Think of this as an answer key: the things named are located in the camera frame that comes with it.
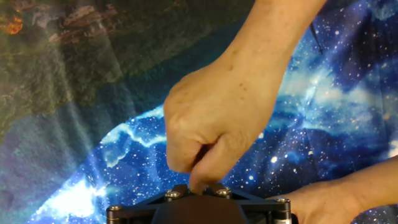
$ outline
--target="hand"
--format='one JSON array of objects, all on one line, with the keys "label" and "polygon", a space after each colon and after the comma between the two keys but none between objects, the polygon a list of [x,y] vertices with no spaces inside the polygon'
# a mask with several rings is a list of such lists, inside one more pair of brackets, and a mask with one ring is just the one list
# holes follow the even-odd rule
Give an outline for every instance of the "hand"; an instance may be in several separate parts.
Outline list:
[{"label": "hand", "polygon": [[282,195],[299,224],[350,224],[363,210],[340,180],[310,184]]},{"label": "hand", "polygon": [[[279,85],[264,91],[248,76],[231,65],[212,64],[184,77],[164,103],[167,163],[191,173],[193,193],[221,180],[266,127]],[[204,146],[209,150],[198,161]]]}]

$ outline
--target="blue nebula pattern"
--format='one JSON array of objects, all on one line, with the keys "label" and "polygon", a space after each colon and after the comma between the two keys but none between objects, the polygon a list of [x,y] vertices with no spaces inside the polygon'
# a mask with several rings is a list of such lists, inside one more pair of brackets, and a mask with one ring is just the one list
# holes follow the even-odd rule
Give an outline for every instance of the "blue nebula pattern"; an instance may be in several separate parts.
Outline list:
[{"label": "blue nebula pattern", "polygon": [[[266,198],[398,155],[397,11],[396,0],[323,11],[313,22],[322,49],[308,29],[268,126],[223,183]],[[163,118],[160,105],[115,127],[27,223],[106,223],[111,204],[188,183],[167,167]],[[398,224],[397,205],[353,223]]]}]

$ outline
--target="silver screw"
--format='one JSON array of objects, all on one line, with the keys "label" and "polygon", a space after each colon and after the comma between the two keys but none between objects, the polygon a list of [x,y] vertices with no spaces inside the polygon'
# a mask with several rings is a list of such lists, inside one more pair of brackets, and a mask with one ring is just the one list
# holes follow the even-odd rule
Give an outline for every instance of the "silver screw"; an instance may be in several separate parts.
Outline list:
[{"label": "silver screw", "polygon": [[165,194],[165,197],[168,197],[168,198],[178,198],[180,195],[181,195],[180,192],[173,192],[173,191],[171,191],[171,190],[168,190],[168,191],[166,192],[166,194]]},{"label": "silver screw", "polygon": [[109,208],[111,211],[120,211],[122,210],[122,206],[121,205],[112,205]]},{"label": "silver screw", "polygon": [[274,199],[274,201],[275,201],[275,202],[280,202],[280,203],[287,203],[287,202],[290,202],[290,200],[287,199],[287,198],[285,198],[285,197],[276,197],[276,198]]},{"label": "silver screw", "polygon": [[219,196],[226,196],[229,195],[231,193],[231,189],[229,187],[225,188],[225,189],[219,189],[216,191],[216,194]]}]

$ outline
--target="person's right hand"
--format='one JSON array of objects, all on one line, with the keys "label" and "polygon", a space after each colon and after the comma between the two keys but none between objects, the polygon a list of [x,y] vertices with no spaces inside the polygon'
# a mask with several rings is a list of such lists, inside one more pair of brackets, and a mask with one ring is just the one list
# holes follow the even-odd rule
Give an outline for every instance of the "person's right hand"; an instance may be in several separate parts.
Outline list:
[{"label": "person's right hand", "polygon": [[[187,75],[164,103],[168,166],[191,173],[196,194],[221,180],[264,130],[284,73],[225,65],[213,63]],[[272,78],[262,81],[256,72]]]}]

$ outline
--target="forearm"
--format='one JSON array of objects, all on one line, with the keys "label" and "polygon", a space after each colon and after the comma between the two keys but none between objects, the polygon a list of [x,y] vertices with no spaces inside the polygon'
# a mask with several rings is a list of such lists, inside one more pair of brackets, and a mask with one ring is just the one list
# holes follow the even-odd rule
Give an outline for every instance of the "forearm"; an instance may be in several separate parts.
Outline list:
[{"label": "forearm", "polygon": [[326,0],[256,0],[246,22],[220,57],[226,67],[284,70],[295,46]]},{"label": "forearm", "polygon": [[359,201],[360,212],[398,204],[398,156],[350,174],[339,181]]}]

